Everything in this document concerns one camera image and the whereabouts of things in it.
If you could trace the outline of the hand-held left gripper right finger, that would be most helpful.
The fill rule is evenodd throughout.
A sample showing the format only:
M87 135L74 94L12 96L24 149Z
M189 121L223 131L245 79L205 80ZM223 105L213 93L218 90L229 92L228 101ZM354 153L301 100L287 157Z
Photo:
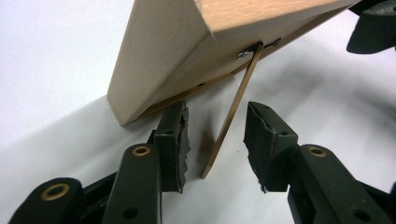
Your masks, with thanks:
M298 134L269 106L247 105L244 143L263 192L286 192L295 224L394 224L394 193L357 180L326 147Z

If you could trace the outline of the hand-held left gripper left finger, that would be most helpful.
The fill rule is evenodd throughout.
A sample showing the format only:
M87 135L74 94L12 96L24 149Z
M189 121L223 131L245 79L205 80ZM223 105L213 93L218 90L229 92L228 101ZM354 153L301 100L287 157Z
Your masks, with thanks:
M188 119L185 102L170 105L147 143L124 151L102 224L162 224L162 194L186 183Z

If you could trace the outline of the wooden picture frame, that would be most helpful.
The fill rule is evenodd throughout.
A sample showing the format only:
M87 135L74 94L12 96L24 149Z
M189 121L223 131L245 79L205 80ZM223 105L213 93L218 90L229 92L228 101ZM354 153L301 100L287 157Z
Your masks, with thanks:
M234 76L361 0L134 0L107 100L126 125Z

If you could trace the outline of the white board sheet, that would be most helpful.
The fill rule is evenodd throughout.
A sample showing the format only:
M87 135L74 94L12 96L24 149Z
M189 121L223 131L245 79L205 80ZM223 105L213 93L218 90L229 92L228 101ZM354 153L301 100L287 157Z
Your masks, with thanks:
M152 114L120 126L106 99L134 0L0 0L0 224L39 184L83 185L115 172L145 142ZM301 144L330 149L360 181L396 182L396 50L347 51L357 18L346 11L256 67L244 98L271 106ZM248 163L240 106L211 170L205 162L238 77L193 95L189 170L163 195L163 224L293 224L287 197L265 193Z

